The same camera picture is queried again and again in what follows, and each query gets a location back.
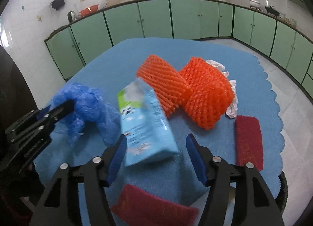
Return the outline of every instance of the blue gripper pad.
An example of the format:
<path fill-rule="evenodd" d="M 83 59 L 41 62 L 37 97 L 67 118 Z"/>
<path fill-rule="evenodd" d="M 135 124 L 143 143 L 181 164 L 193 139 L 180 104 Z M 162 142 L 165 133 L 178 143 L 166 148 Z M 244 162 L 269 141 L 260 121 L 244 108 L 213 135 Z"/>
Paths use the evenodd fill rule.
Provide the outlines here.
<path fill-rule="evenodd" d="M 106 153 L 112 154 L 115 151 L 115 153 L 111 155 L 112 159 L 108 164 L 108 176 L 106 179 L 108 186 L 110 186 L 116 180 L 116 176 L 122 165 L 126 150 L 127 150 L 127 138 L 125 135 L 121 135 L 114 147 L 109 147 L 104 151 L 103 153 L 104 158 L 106 156 Z"/>
<path fill-rule="evenodd" d="M 206 185 L 208 181 L 206 176 L 206 165 L 200 155 L 200 152 L 198 151 L 198 148 L 201 146 L 199 146 L 192 134 L 189 134 L 186 138 L 186 147 L 198 180 L 203 185 Z"/>

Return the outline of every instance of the crumpled paper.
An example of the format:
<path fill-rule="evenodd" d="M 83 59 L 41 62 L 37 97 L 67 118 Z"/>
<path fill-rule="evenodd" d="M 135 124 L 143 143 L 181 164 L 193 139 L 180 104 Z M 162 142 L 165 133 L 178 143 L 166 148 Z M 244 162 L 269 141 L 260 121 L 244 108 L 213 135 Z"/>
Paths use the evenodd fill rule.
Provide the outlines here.
<path fill-rule="evenodd" d="M 225 66 L 222 65 L 219 62 L 216 62 L 214 60 L 207 60 L 207 64 L 212 65 L 213 67 L 217 68 L 225 77 L 229 76 L 229 72 L 223 72 L 225 71 Z M 235 80 L 230 80 L 229 81 L 231 86 L 232 86 L 232 91 L 234 92 L 234 99 L 230 106 L 226 110 L 226 115 L 228 115 L 229 118 L 236 118 L 237 117 L 237 112 L 238 112 L 238 98 L 236 94 L 236 81 Z"/>

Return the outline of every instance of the light blue carton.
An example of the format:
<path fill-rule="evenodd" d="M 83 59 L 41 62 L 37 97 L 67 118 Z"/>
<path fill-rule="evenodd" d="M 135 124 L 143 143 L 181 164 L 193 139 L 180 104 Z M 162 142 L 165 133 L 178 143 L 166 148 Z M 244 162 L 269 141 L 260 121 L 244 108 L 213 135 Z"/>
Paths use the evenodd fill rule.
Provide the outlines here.
<path fill-rule="evenodd" d="M 154 162 L 179 152 L 154 90 L 137 78 L 118 93 L 122 133 L 127 137 L 126 166 Z"/>

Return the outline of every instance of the metal rivet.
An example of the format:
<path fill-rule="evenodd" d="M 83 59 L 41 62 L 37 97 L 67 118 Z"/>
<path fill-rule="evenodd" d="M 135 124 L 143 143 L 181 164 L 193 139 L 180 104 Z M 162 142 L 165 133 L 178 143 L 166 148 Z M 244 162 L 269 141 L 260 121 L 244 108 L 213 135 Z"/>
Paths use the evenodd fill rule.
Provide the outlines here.
<path fill-rule="evenodd" d="M 253 168 L 254 168 L 254 165 L 253 165 L 252 162 L 247 162 L 247 163 L 246 163 L 246 166 L 247 166 L 247 168 L 249 168 L 249 169 L 253 169 Z"/>
<path fill-rule="evenodd" d="M 60 169 L 65 170 L 65 169 L 67 169 L 67 167 L 68 167 L 67 163 L 62 163 L 60 166 Z"/>
<path fill-rule="evenodd" d="M 213 157 L 213 161 L 214 161 L 214 162 L 221 162 L 221 161 L 222 161 L 222 158 L 219 157 L 219 156 L 214 156 L 214 157 Z"/>
<path fill-rule="evenodd" d="M 99 163 L 99 162 L 101 162 L 101 160 L 102 160 L 101 157 L 95 157 L 92 159 L 92 162 Z"/>

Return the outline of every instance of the black cloth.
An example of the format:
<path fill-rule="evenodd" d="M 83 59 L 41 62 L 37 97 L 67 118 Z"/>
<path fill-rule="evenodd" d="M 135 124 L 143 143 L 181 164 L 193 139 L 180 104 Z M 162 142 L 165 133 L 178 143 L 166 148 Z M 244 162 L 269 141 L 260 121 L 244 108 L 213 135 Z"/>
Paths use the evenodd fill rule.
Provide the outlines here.
<path fill-rule="evenodd" d="M 51 5 L 52 5 L 52 8 L 56 9 L 57 11 L 62 7 L 64 6 L 65 4 L 65 1 L 64 0 L 54 0 Z"/>

